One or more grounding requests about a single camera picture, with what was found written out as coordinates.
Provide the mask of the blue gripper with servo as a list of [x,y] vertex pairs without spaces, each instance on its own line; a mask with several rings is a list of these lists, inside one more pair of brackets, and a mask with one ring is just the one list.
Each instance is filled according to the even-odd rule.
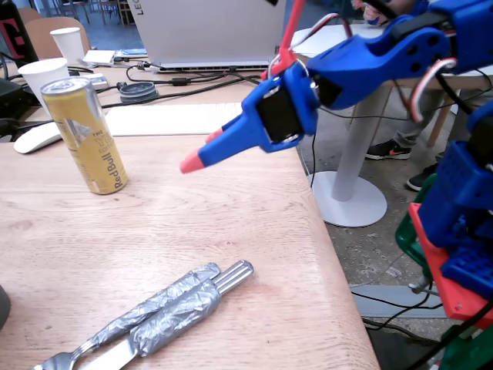
[[242,102],[243,112],[211,133],[179,165],[181,173],[210,167],[258,146],[267,153],[296,146],[316,133],[320,100],[302,63],[262,82]]

